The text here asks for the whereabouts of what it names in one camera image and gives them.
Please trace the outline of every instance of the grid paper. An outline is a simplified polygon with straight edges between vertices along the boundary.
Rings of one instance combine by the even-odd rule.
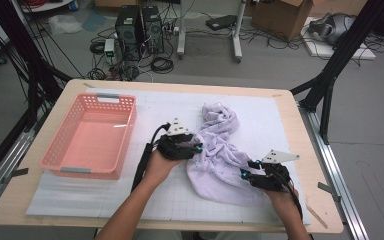
[[[240,126],[229,142],[250,158],[261,159],[271,149],[289,152],[276,102],[271,98],[95,88],[88,92],[136,96],[137,119],[121,178],[118,181],[63,178],[45,171],[27,210],[28,215],[109,218],[129,195],[145,143],[150,141],[155,129],[177,117],[191,132],[196,132],[203,123],[201,108],[205,103],[219,102],[236,112]],[[305,195],[294,164],[285,165],[300,192],[304,223],[309,224]],[[260,207],[200,198],[187,177],[186,162],[173,168],[166,181],[156,189],[142,219],[281,224],[267,197]]]

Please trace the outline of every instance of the computer tower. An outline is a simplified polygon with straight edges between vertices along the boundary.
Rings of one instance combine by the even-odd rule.
[[[148,53],[164,52],[162,21],[157,6],[142,8]]]
[[[139,10],[137,5],[121,6],[115,23],[123,60],[138,61],[141,59],[140,47],[144,42],[144,33]]]

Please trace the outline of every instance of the crumpled towel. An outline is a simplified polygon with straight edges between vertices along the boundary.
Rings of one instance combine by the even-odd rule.
[[[241,179],[240,168],[249,169],[245,152],[230,144],[229,136],[239,127],[236,113],[220,103],[204,105],[204,124],[194,136],[202,153],[189,160],[186,170],[195,192],[216,202],[257,207],[265,203],[262,190]]]

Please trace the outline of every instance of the human hand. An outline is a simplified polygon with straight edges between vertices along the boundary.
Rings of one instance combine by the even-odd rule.
[[[146,166],[142,182],[154,188],[158,187],[167,178],[171,169],[182,161],[166,159],[158,150],[154,150]]]
[[[295,195],[298,198],[298,191],[294,189],[291,184],[289,184],[289,186],[291,187],[291,189],[293,189]],[[297,207],[294,203],[294,199],[287,190],[280,192],[264,190],[264,192],[267,194],[267,196],[269,196],[273,204],[274,210],[282,220],[289,218],[291,214],[295,215],[296,212],[298,212]]]
[[[289,184],[293,192],[298,197],[298,191]],[[264,192],[272,201],[273,208],[285,225],[286,233],[289,239],[310,239],[304,224],[301,221],[301,216],[297,206],[294,203],[293,197],[288,191],[267,191]]]

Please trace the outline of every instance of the gray floor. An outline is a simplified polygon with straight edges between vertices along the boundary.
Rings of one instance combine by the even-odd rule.
[[[55,13],[68,13],[61,9]],[[78,21],[91,17],[89,8],[72,13]],[[204,20],[193,24],[203,26]],[[84,75],[91,68],[89,40],[100,30],[112,27],[108,17],[93,32],[56,36],[55,39]],[[79,74],[49,42],[57,68]],[[230,39],[193,35],[187,38],[183,60],[173,55],[175,68],[167,75],[150,73],[154,82],[291,89],[315,77],[326,61],[310,57],[304,46],[298,50],[268,47],[266,38],[242,41],[243,60],[233,59]],[[384,53],[375,61],[350,62],[335,85],[329,138],[334,154],[370,239],[384,239]],[[142,74],[139,82],[150,82]],[[305,96],[296,96],[300,100]],[[26,109],[22,89],[10,64],[0,65],[0,142]],[[93,229],[0,227],[0,239],[92,239]],[[315,234],[315,239],[351,239],[345,230],[338,235]],[[286,239],[284,234],[265,239]]]

